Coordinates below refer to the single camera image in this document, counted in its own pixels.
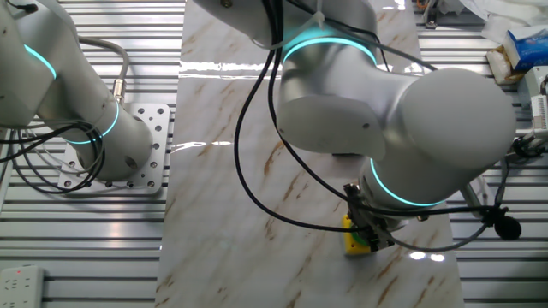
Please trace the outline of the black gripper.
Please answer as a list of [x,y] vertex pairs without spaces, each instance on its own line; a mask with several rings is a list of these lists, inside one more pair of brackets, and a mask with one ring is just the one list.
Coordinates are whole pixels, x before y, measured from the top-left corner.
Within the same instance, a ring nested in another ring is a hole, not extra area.
[[357,185],[345,185],[344,192],[349,200],[348,217],[354,228],[360,228],[357,234],[362,240],[367,240],[371,251],[377,252],[379,249],[395,245],[390,233],[380,234],[374,227],[391,232],[396,226],[396,220],[371,212],[372,207],[367,203]]

